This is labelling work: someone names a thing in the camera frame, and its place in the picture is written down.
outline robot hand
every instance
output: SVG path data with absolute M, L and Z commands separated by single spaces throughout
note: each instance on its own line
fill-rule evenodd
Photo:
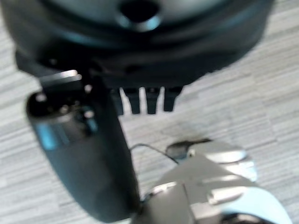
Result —
M 151 189 L 132 224 L 292 224 L 278 200 L 253 182 L 245 150 L 211 141 L 187 154 L 192 158 Z

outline screw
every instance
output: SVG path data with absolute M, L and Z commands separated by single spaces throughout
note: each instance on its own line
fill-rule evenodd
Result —
M 45 102 L 45 101 L 47 101 L 47 97 L 43 93 L 38 93 L 37 96 L 36 96 L 36 101 L 40 102 L 40 103 Z
M 92 85 L 86 85 L 84 86 L 84 90 L 86 93 L 90 93 L 93 89 L 93 86 Z
M 68 110 L 69 110 L 69 106 L 68 106 L 68 105 L 63 105 L 63 106 L 59 109 L 59 111 L 60 111 L 61 113 L 67 113 Z
M 93 111 L 86 111 L 86 112 L 84 113 L 84 117 L 85 117 L 86 119 L 93 118 L 93 117 L 94 117 L 94 112 L 93 112 Z

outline striped carpet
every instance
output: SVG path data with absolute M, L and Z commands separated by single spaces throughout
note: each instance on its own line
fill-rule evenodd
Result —
M 66 192 L 26 121 L 25 99 L 39 85 L 16 70 L 2 20 L 0 43 L 0 224 L 98 223 Z M 120 120 L 130 146 L 165 150 L 201 137 L 242 146 L 256 161 L 259 183 L 299 224 L 298 0 L 277 0 L 263 41 L 229 68 L 186 87 L 174 113 L 162 112 L 159 102 L 156 116 L 129 115 L 125 104 Z M 145 166 L 158 157 L 149 151 L 135 157 L 143 165 L 137 167 L 142 186 L 169 168 L 148 172 Z

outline black plastic casing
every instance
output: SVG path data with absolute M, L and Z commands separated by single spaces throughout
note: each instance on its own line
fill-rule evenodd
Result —
M 96 64 L 94 75 L 108 88 L 138 88 L 184 86 L 235 62 L 261 39 L 274 0 L 224 0 L 198 16 L 142 33 L 46 2 L 1 0 L 20 54 L 63 70 Z

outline gray carpet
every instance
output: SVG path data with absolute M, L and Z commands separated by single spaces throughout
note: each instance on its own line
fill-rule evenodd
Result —
M 0 224 L 97 223 L 66 192 L 35 140 L 24 102 L 39 85 L 16 70 L 0 24 Z M 244 59 L 186 87 L 174 113 L 161 112 L 162 99 L 156 116 L 129 115 L 126 104 L 121 123 L 129 145 L 164 150 L 178 140 L 209 137 L 246 148 L 259 183 L 299 224 L 298 75 L 299 1 L 278 0 L 264 40 Z M 146 166 L 152 157 L 142 159 Z M 148 185 L 160 174 L 140 180 Z

